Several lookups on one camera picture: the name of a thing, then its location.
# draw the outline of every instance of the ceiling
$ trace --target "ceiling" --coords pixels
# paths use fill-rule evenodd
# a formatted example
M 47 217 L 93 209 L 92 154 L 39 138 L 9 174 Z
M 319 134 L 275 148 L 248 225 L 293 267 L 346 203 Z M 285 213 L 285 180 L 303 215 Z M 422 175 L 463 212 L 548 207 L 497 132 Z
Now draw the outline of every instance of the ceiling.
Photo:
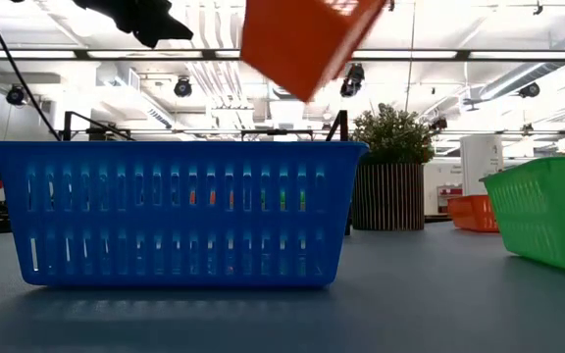
M 383 9 L 361 47 L 559 49 L 565 39 L 565 1 L 540 2 L 543 11 L 535 16 L 536 0 L 396 1 L 393 12 Z M 162 41 L 157 49 L 240 47 L 245 0 L 173 3 L 171 15 L 195 32 L 194 39 Z M 338 9 L 354 6 L 354 2 L 345 0 L 330 3 Z M 11 48 L 142 48 L 131 35 L 114 28 L 109 19 L 85 12 L 71 0 L 25 0 L 21 4 L 0 0 L 0 30 Z M 478 103 L 478 110 L 472 110 L 464 99 L 508 73 L 522 70 L 524 64 L 362 64 L 366 80 L 355 97 L 342 99 L 338 94 L 341 83 L 336 80 L 306 105 L 281 102 L 273 93 L 277 89 L 274 82 L 240 62 L 120 62 L 101 66 L 93 62 L 21 62 L 20 68 L 26 75 L 49 73 L 62 78 L 59 84 L 37 81 L 38 94 L 53 99 L 60 99 L 63 91 L 92 95 L 93 99 L 85 102 L 92 105 L 93 118 L 135 128 L 159 128 L 146 116 L 148 106 L 139 104 L 141 99 L 171 117 L 179 128 L 320 129 L 339 109 L 345 108 L 356 116 L 383 102 L 418 112 L 430 120 L 446 117 L 449 130 L 512 130 L 526 123 L 533 123 L 535 130 L 565 129 L 565 66 L 538 77 L 541 94 L 536 98 L 507 94 Z M 140 78 L 137 88 L 143 98 L 128 90 L 131 87 L 104 85 L 103 77 L 115 73 L 128 85 L 130 70 Z M 0 76 L 9 71 L 8 64 L 0 62 Z M 81 79 L 80 73 L 85 72 L 93 73 L 99 84 Z M 178 98 L 174 93 L 179 76 L 190 77 L 193 93 L 187 98 Z M 458 149 L 460 136 L 440 135 L 436 141 L 439 154 Z M 529 143 L 548 148 L 561 137 L 542 135 L 531 138 Z M 507 145 L 524 142 L 520 135 L 504 139 Z

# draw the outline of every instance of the orange basket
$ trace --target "orange basket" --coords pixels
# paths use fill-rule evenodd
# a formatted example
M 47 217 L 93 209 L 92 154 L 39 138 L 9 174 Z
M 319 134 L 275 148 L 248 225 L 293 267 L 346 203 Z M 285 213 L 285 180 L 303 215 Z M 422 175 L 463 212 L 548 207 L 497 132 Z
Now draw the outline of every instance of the orange basket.
M 496 217 L 487 195 L 471 195 L 448 200 L 448 214 L 456 227 L 498 232 Z
M 341 2 L 246 0 L 241 60 L 308 102 L 343 70 L 386 0 Z

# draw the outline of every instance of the gray table surface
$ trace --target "gray table surface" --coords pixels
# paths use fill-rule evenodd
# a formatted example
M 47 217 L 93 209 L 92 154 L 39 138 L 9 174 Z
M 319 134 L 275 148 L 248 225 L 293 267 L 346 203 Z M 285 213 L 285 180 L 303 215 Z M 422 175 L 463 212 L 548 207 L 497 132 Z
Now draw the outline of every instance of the gray table surface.
M 356 231 L 325 290 L 49 289 L 0 234 L 0 351 L 565 352 L 565 272 L 497 235 Z

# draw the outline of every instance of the white ceiling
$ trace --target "white ceiling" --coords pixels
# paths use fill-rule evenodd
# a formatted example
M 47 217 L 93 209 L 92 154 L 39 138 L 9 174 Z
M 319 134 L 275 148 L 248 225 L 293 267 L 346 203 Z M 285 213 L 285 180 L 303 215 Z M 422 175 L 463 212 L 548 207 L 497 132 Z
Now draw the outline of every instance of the white ceiling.
M 244 0 L 173 2 L 172 15 L 189 25 L 195 38 L 190 43 L 163 41 L 159 48 L 240 46 Z M 549 49 L 565 38 L 565 0 L 540 2 L 544 10 L 534 16 L 535 0 L 425 0 L 417 1 L 416 5 L 413 0 L 396 1 L 395 11 L 383 10 L 362 47 L 393 49 L 410 48 L 413 44 L 414 48 Z M 348 2 L 331 0 L 331 3 L 341 8 Z M 412 41 L 414 13 L 416 25 Z M 26 0 L 22 4 L 0 0 L 0 29 L 13 48 L 141 48 L 131 35 L 119 32 L 101 16 L 78 9 L 71 0 Z M 207 35 L 211 29 L 213 35 Z M 207 95 L 198 84 L 194 71 L 199 65 L 202 64 L 137 62 L 120 63 L 119 68 L 135 70 L 141 76 L 141 89 L 145 93 L 184 126 L 194 126 L 197 124 L 189 119 L 201 124 L 202 120 L 194 117 L 204 115 L 207 105 L 220 98 L 211 96 L 215 94 Z M 269 101 L 273 96 L 269 88 L 275 86 L 274 83 L 242 63 L 227 67 L 217 63 L 208 65 L 211 72 L 225 70 L 230 76 L 235 74 L 243 93 L 242 97 L 237 95 L 236 98 L 254 108 L 253 122 L 259 124 L 272 115 Z M 520 66 L 511 63 L 414 63 L 410 67 L 409 63 L 403 62 L 363 65 L 366 81 L 356 97 L 342 102 L 338 96 L 340 83 L 334 81 L 318 92 L 315 102 L 306 105 L 303 116 L 318 121 L 325 113 L 334 116 L 343 106 L 354 116 L 381 102 L 398 109 L 404 109 L 408 102 L 409 111 L 423 113 L 446 97 L 454 97 L 450 102 L 458 102 L 456 98 L 466 87 L 487 84 Z M 98 63 L 20 63 L 25 73 L 56 73 L 68 77 L 69 81 L 75 81 L 81 70 L 97 66 Z M 8 65 L 0 62 L 0 73 L 7 71 Z M 188 98 L 178 98 L 173 92 L 178 76 L 182 75 L 191 76 L 193 94 Z M 237 93 L 223 79 L 220 84 L 217 88 L 223 90 L 225 96 L 228 92 Z M 527 122 L 544 122 L 565 108 L 565 91 L 560 91 L 565 87 L 565 67 L 539 79 L 538 84 L 542 93 L 537 98 L 502 97 L 481 104 L 480 110 L 475 112 L 459 109 L 458 104 L 444 104 L 440 105 L 442 111 L 438 113 L 448 115 L 449 128 L 457 129 L 520 128 Z M 113 107 L 119 109 L 113 98 Z M 127 105 L 128 102 L 124 102 L 124 109 Z M 565 123 L 557 122 L 555 128 L 562 127 L 561 124 Z M 546 122 L 538 123 L 535 128 L 553 126 Z M 455 138 L 458 136 L 442 139 L 446 139 L 448 145 Z

